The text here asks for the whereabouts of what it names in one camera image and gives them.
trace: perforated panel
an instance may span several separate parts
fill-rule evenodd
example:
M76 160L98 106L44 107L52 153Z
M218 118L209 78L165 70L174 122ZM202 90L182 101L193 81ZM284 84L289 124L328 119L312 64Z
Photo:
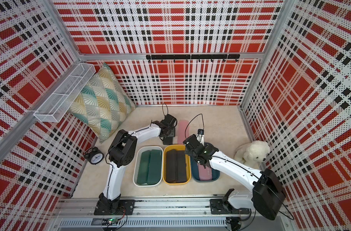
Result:
M254 73L257 59L223 61L94 60L106 62L136 104L239 105Z
M53 0L81 53L261 52L281 1Z
M295 1L245 108L303 230L351 230L351 1Z
M43 230L58 200L71 196L94 138L68 113L35 123L0 164L0 230Z
M0 140L74 61L40 1L0 0Z

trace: alarm clock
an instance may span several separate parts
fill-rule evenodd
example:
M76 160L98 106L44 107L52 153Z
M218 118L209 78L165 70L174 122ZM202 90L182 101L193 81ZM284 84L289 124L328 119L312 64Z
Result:
M98 164L104 159L104 155L97 147L90 147L84 152L84 158L91 164Z

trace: pillow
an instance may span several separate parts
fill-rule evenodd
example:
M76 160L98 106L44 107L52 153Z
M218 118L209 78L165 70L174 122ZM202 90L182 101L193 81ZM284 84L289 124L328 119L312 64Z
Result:
M69 112L87 124L102 143L135 108L111 68L104 63L83 87Z

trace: black hook rack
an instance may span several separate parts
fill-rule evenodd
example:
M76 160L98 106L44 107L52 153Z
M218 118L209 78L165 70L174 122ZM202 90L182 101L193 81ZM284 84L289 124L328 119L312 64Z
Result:
M226 61L226 59L234 59L237 60L240 58L240 54L179 54L179 55L146 55L147 60L161 60L161 62L165 59L173 60L174 62L179 59L197 59L199 62L201 62L201 59L210 59L211 62L214 61L214 59L222 59L223 62Z

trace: wire mesh shelf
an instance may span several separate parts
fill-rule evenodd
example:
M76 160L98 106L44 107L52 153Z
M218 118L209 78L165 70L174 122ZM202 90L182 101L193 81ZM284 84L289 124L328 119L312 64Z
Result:
M79 92L96 72L93 64L79 63L69 76L34 112L41 122L59 122L74 102Z

